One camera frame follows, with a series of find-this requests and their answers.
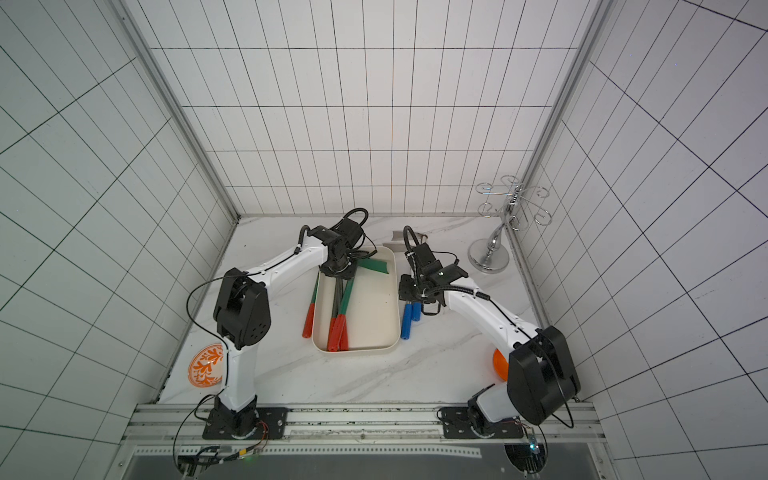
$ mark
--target orange decorative plate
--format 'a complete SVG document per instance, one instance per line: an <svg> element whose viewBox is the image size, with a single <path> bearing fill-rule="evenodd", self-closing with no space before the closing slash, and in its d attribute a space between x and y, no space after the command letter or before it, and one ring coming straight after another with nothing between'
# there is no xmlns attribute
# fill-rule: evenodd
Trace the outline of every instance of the orange decorative plate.
<svg viewBox="0 0 768 480"><path fill-rule="evenodd" d="M187 378L193 386L202 389L221 382L223 348L214 343L202 349L190 362Z"/></svg>

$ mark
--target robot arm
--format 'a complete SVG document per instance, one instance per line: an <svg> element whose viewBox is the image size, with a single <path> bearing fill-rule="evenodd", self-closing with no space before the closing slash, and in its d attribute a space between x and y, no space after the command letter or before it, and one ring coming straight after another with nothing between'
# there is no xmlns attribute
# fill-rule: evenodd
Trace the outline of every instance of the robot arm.
<svg viewBox="0 0 768 480"><path fill-rule="evenodd" d="M349 216L361 212L362 221ZM227 348L227 376L224 389L214 401L212 415L228 425L233 437L247 437L254 424L258 342L272 324L269 295L276 295L307 270L319 266L327 276L349 279L354 275L355 261L362 254L356 245L365 235L362 225L368 212L356 208L330 228L302 227L299 242L272 260L248 270L233 268L223 277L214 319L217 332Z"/></svg>
<svg viewBox="0 0 768 480"><path fill-rule="evenodd" d="M403 237L413 276L400 277L400 299L421 303L422 311L424 304L437 303L438 311L445 306L461 313L508 358L507 382L470 400L470 410L478 410L478 422L495 423L522 415L539 425L576 395L581 384L559 330L553 326L539 329L498 305L458 267L458 259L443 266L429 245L418 243L411 227L405 227Z"/></svg>

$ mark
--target red handle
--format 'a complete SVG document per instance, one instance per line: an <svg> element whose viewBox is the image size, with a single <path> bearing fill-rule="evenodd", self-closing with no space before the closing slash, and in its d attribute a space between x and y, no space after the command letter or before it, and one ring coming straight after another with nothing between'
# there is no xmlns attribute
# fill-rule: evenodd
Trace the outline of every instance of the red handle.
<svg viewBox="0 0 768 480"><path fill-rule="evenodd" d="M315 304L310 303L310 309L306 311L306 320L304 320L304 331L301 336L308 339L312 336L312 323L315 321Z"/></svg>
<svg viewBox="0 0 768 480"><path fill-rule="evenodd" d="M339 315L331 321L331 330L328 334L328 351L338 352L341 349L341 339L346 329L346 316Z"/></svg>
<svg viewBox="0 0 768 480"><path fill-rule="evenodd" d="M341 342L339 343L339 350L342 352L349 350L349 337L346 334L346 317L344 317L344 330L341 331Z"/></svg>

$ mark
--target round metal base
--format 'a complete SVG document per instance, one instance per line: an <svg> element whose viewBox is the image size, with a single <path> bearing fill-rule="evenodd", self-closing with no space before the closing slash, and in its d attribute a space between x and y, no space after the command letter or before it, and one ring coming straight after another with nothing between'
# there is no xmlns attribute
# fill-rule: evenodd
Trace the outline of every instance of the round metal base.
<svg viewBox="0 0 768 480"><path fill-rule="evenodd" d="M488 239L475 240L467 250L469 262L483 273L499 273L509 265L509 252L504 245L499 245L498 250L488 251Z"/></svg>

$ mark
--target red-handled tool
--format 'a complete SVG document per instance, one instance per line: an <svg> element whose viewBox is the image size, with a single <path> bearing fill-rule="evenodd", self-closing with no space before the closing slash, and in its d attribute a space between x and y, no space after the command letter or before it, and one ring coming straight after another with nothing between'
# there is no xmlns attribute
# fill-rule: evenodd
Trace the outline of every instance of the red-handled tool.
<svg viewBox="0 0 768 480"><path fill-rule="evenodd" d="M330 345L331 332L333 326L336 325L336 317L339 316L339 308L341 307L341 296L343 294L343 283L340 278L336 278L333 286L333 303L331 303L331 323L328 326L328 345Z"/></svg>
<svg viewBox="0 0 768 480"><path fill-rule="evenodd" d="M355 283L355 279L352 278L346 283L344 289L344 296L341 301L341 307L339 308L339 316L336 317L336 321L331 325L331 331L328 335L328 351L338 352L342 346L342 337L344 337L344 331L346 330L346 309L349 306L349 298L352 293L352 285Z"/></svg>
<svg viewBox="0 0 768 480"><path fill-rule="evenodd" d="M308 339L312 336L312 324L315 321L315 300L317 300L317 286L320 283L320 274L317 274L317 280L315 280L315 290L312 293L312 302L310 308L306 311L306 320L304 320L304 331L301 332L301 336Z"/></svg>

